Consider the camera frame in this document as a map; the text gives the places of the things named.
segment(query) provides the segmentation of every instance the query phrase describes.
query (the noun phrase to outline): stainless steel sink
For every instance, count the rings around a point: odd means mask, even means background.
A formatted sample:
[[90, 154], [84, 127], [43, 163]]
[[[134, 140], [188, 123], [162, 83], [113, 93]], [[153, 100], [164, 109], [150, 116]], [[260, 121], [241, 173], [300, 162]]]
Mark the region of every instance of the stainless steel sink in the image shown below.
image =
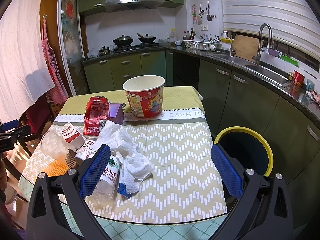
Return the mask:
[[225, 60], [228, 60], [230, 62], [233, 62], [237, 65], [240, 65], [241, 67], [244, 67], [246, 69], [249, 69], [257, 74], [260, 74], [261, 76], [267, 78], [268, 80], [272, 81], [273, 83], [282, 86], [282, 87], [288, 87], [290, 85], [292, 85], [291, 82], [289, 82], [289, 79], [279, 75], [278, 73], [263, 67], [263, 66], [256, 66], [254, 65], [252, 62], [243, 59], [243, 58], [239, 58], [239, 57], [233, 57], [233, 56], [229, 56], [229, 55], [219, 55], [219, 54], [207, 54], [208, 56], [211, 57], [217, 57], [217, 58], [223, 58]]

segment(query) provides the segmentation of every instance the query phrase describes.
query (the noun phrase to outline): faucet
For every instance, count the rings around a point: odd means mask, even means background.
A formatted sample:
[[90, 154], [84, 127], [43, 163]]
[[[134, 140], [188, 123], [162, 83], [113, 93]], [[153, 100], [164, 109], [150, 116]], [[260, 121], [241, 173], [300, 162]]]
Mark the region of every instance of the faucet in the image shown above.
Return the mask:
[[231, 37], [231, 47], [230, 47], [230, 56], [232, 57], [232, 34], [230, 32], [227, 32], [227, 31], [224, 31], [220, 34], [220, 37], [222, 36], [223, 33], [229, 33], [230, 34], [230, 37]]
[[256, 66], [259, 66], [259, 65], [260, 65], [260, 60], [261, 60], [261, 45], [262, 45], [262, 31], [263, 31], [264, 27], [267, 27], [268, 30], [269, 30], [269, 44], [268, 44], [268, 48], [269, 48], [269, 49], [273, 49], [272, 29], [271, 29], [271, 27], [270, 27], [269, 24], [264, 23], [264, 24], [261, 25], [260, 31], [259, 31], [259, 45], [258, 45], [257, 55], [252, 57], [252, 59], [256, 62], [256, 63], [255, 63]]

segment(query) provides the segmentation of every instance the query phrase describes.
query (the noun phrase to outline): apron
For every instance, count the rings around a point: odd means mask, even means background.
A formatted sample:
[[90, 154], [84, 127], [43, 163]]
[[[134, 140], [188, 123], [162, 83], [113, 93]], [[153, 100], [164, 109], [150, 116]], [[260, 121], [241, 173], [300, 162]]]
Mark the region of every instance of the apron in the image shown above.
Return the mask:
[[43, 19], [42, 25], [42, 37], [41, 37], [42, 49], [44, 53], [44, 58], [48, 66], [48, 70], [55, 87], [50, 89], [46, 95], [48, 100], [52, 100], [55, 105], [62, 104], [68, 99], [68, 93], [62, 83], [60, 77], [58, 64], [56, 57], [54, 55], [53, 49], [49, 45], [47, 36], [47, 25], [46, 20]]

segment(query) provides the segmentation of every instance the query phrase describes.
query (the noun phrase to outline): water bottle label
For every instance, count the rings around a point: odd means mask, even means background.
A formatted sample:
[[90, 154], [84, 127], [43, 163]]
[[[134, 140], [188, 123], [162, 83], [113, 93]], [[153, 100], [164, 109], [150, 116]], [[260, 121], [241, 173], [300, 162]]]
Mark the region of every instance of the water bottle label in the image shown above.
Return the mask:
[[111, 156], [108, 165], [106, 166], [101, 179], [108, 182], [112, 187], [114, 187], [119, 171], [119, 162], [116, 157]]

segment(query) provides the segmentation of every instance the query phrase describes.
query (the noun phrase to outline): table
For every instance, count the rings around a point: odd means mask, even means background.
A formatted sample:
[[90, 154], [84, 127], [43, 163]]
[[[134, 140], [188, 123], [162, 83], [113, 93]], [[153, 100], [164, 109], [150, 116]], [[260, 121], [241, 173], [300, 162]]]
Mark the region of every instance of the table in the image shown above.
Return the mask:
[[[94, 95], [127, 104], [123, 126], [155, 165], [152, 176], [129, 200], [120, 194], [110, 201], [86, 198], [106, 232], [115, 239], [208, 239], [227, 209], [221, 177], [210, 158], [213, 143], [198, 92], [193, 87], [165, 87], [163, 111], [148, 120], [133, 116], [123, 90]], [[72, 122], [82, 133], [91, 96], [69, 98], [50, 129], [59, 131]], [[27, 197], [30, 182], [52, 161], [36, 148], [19, 182]], [[60, 200], [71, 228], [79, 233], [63, 195]]]

